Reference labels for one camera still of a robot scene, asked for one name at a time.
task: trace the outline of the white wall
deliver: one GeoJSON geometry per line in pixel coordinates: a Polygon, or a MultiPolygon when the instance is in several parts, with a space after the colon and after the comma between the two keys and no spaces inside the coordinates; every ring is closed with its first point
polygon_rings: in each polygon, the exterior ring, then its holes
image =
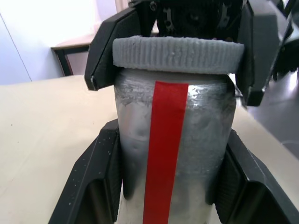
{"type": "Polygon", "coordinates": [[[0,16],[0,84],[30,81],[25,66],[0,16]]]}
{"type": "Polygon", "coordinates": [[[90,33],[100,19],[96,0],[0,0],[0,13],[32,81],[62,76],[50,47],[90,33]]]}
{"type": "Polygon", "coordinates": [[[102,21],[116,14],[115,0],[96,0],[96,4],[102,21]]]}
{"type": "Polygon", "coordinates": [[[117,12],[120,12],[120,11],[124,10],[125,8],[128,8],[129,2],[130,2],[130,0],[115,0],[117,12]]]}

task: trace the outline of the desk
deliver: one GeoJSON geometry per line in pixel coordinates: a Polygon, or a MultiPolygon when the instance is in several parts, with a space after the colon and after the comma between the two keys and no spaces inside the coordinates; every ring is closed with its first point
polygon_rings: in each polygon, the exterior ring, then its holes
{"type": "MultiPolygon", "coordinates": [[[[117,118],[113,87],[88,91],[71,76],[0,86],[0,95],[0,223],[46,224],[75,161],[117,118]]],[[[299,209],[299,161],[241,107],[233,128],[299,209]]]]}
{"type": "Polygon", "coordinates": [[[94,38],[94,34],[85,35],[76,39],[68,40],[66,42],[60,43],[55,47],[52,47],[53,51],[56,53],[62,71],[65,76],[73,75],[70,62],[67,58],[68,54],[88,52],[89,45],[94,38]]]}

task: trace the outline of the cylindrical can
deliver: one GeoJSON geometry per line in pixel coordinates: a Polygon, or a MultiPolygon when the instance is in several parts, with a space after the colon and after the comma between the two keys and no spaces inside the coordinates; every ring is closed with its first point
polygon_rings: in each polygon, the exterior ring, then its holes
{"type": "Polygon", "coordinates": [[[207,224],[235,113],[234,85],[227,75],[134,69],[123,69],[114,86],[124,173],[118,224],[142,224],[156,81],[189,84],[168,224],[207,224]]]}

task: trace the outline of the gray textured cap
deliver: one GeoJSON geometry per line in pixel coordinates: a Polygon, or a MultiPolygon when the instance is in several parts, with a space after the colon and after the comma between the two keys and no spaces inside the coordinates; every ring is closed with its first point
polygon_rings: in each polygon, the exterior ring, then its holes
{"type": "Polygon", "coordinates": [[[113,42],[114,65],[132,69],[236,73],[243,52],[244,46],[239,43],[189,37],[132,36],[113,42]]]}

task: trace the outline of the red tape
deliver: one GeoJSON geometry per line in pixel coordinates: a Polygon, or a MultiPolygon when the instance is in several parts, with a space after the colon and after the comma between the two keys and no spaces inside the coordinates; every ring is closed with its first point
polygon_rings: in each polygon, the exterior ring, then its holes
{"type": "Polygon", "coordinates": [[[168,224],[188,84],[156,82],[149,136],[143,224],[168,224]]]}

